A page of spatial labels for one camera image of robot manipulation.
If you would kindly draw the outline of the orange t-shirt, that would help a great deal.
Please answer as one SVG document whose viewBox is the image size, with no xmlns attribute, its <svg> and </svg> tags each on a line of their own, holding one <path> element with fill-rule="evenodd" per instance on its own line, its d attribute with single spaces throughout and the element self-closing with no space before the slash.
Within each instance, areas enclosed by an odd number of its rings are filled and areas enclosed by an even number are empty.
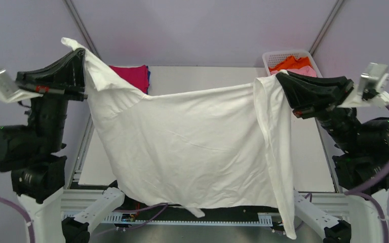
<svg viewBox="0 0 389 243">
<path fill-rule="evenodd" d="M 284 61 L 280 62 L 274 67 L 269 67 L 269 71 L 280 71 L 282 69 L 301 69 L 305 66 L 313 68 L 309 57 L 296 58 L 295 56 L 289 56 Z"/>
</svg>

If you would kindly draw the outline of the folded blue t-shirt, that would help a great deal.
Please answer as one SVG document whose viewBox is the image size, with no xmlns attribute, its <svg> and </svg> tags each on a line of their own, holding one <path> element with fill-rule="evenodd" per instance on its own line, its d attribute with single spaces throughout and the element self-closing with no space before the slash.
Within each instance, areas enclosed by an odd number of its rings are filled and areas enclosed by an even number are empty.
<svg viewBox="0 0 389 243">
<path fill-rule="evenodd" d="M 150 75 L 151 75 L 151 72 L 149 70 L 149 66 L 146 66 L 146 70 L 147 70 L 147 85 L 146 85 L 146 88 L 145 88 L 145 93 L 148 94 L 149 87 L 150 87 Z"/>
</svg>

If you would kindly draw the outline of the folded magenta t-shirt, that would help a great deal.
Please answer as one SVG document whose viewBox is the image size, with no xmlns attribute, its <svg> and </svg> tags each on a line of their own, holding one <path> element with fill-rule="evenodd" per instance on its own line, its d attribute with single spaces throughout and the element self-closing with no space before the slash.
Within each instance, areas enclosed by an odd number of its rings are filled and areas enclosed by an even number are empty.
<svg viewBox="0 0 389 243">
<path fill-rule="evenodd" d="M 146 65 L 138 67 L 109 66 L 119 77 L 145 93 L 147 85 Z"/>
</svg>

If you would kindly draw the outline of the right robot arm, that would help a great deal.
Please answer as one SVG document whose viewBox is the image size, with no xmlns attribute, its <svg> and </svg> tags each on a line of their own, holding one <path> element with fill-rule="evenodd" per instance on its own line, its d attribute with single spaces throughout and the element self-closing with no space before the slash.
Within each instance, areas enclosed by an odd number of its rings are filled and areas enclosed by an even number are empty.
<svg viewBox="0 0 389 243">
<path fill-rule="evenodd" d="M 286 97 L 296 117 L 316 118 L 342 150 L 332 159 L 350 220 L 332 217 L 303 197 L 296 201 L 298 217 L 323 242 L 389 242 L 389 117 L 359 122 L 356 108 L 363 101 L 350 91 L 287 91 Z M 389 110 L 386 93 L 370 95 L 367 103 Z"/>
</svg>

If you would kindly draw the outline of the white t-shirt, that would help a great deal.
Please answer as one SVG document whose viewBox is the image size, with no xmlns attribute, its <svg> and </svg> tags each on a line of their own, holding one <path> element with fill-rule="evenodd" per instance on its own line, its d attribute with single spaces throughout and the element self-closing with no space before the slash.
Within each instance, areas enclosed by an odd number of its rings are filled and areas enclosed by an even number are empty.
<svg viewBox="0 0 389 243">
<path fill-rule="evenodd" d="M 291 109 L 276 76 L 150 96 L 85 51 L 93 124 L 119 188 L 149 206 L 277 208 L 296 239 Z"/>
</svg>

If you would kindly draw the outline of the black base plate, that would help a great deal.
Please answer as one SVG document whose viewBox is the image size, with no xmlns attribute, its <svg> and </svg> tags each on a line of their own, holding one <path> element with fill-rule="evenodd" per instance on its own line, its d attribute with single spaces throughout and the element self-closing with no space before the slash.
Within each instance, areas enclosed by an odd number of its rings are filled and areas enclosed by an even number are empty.
<svg viewBox="0 0 389 243">
<path fill-rule="evenodd" d="M 105 186 L 80 186 L 72 182 L 69 189 L 105 189 Z M 119 209 L 133 210 L 140 204 L 141 208 L 146 208 L 145 204 L 135 201 L 125 196 L 123 206 Z M 137 220 L 149 220 L 157 214 L 164 206 L 140 212 Z M 222 222 L 254 222 L 258 221 L 258 213 L 278 213 L 276 208 L 262 206 L 238 206 L 233 208 L 201 209 L 204 217 L 197 218 L 191 212 L 184 208 L 167 207 L 155 220 L 157 221 L 222 221 Z"/>
</svg>

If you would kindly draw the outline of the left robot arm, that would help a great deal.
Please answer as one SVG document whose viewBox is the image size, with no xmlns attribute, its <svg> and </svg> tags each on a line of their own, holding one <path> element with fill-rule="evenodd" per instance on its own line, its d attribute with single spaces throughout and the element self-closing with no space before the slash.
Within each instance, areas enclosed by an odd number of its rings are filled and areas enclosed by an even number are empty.
<svg viewBox="0 0 389 243">
<path fill-rule="evenodd" d="M 150 96 L 90 51 L 75 47 L 53 64 L 0 69 L 0 100 L 30 99 L 27 125 L 0 127 L 0 172 L 11 172 L 31 242 L 86 242 L 102 219 L 135 200 L 186 209 L 269 206 L 287 236 L 299 217 L 324 242 L 347 242 L 351 226 L 294 191 L 290 107 L 276 78 L 252 84 Z M 87 99 L 116 176 L 104 195 L 60 220 L 69 100 Z"/>
</svg>

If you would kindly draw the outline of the pink t-shirt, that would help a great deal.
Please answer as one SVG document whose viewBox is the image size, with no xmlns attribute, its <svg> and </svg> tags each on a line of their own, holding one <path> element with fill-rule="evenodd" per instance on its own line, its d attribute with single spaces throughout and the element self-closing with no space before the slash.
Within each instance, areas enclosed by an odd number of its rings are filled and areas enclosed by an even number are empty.
<svg viewBox="0 0 389 243">
<path fill-rule="evenodd" d="M 284 69 L 273 69 L 273 68 L 268 68 L 269 72 L 271 75 L 278 73 L 281 70 L 297 73 L 300 75 L 305 75 L 305 76 L 311 76 L 311 77 L 317 77 L 316 71 L 311 67 L 311 66 L 303 66 L 299 68 L 284 68 Z"/>
</svg>

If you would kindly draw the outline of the white plastic basket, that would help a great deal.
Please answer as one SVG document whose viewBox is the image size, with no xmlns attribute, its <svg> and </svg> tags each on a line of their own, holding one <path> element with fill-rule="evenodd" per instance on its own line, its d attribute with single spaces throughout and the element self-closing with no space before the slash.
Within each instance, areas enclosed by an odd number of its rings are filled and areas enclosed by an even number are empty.
<svg viewBox="0 0 389 243">
<path fill-rule="evenodd" d="M 296 59 L 308 57 L 310 60 L 310 64 L 314 71 L 316 72 L 317 77 L 322 77 L 312 55 L 305 50 L 285 50 L 285 51 L 273 51 L 273 52 L 265 52 L 262 54 L 263 64 L 266 69 L 266 73 L 270 76 L 270 67 L 275 67 L 282 61 L 284 61 L 287 57 L 294 56 Z"/>
</svg>

